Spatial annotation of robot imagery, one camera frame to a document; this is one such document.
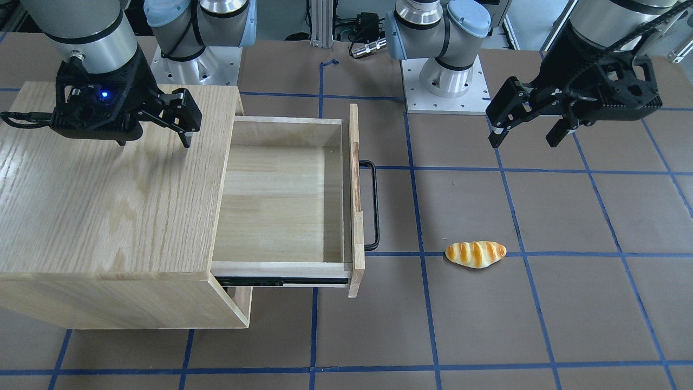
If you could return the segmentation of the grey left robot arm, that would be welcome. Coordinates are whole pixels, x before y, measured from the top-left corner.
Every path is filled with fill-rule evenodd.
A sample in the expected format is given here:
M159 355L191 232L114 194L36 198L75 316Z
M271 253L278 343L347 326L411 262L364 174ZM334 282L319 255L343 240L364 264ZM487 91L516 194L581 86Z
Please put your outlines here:
M431 95L468 94L483 40L504 16L520 41L551 41L537 76L509 76L490 99L488 136L497 148L520 124L556 116L545 140L558 146L581 126L638 121L663 102L649 57L652 44L690 1L397 1L384 19L396 60L423 60L419 83Z

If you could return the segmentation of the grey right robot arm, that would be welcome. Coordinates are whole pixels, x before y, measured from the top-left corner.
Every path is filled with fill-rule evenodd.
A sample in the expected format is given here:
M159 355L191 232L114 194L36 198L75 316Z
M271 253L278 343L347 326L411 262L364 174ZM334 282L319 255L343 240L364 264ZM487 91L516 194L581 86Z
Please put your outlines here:
M62 55L51 113L2 113L22 129L49 127L75 140L123 146L149 121L178 134L188 148L202 113L188 85L222 86L214 47L249 47L257 39L255 1L146 1L146 22L163 68L179 85L163 92L119 1L24 1L22 5Z

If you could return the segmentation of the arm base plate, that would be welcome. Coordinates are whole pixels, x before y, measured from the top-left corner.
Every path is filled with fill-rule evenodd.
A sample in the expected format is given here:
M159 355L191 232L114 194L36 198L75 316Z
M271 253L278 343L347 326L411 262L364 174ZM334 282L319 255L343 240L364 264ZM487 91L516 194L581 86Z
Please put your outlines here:
M491 101L479 57L462 71L435 59L401 60L408 113L484 115Z
M242 53L241 47L206 47L199 57L178 62L161 57L157 47L151 71L159 84L236 86Z

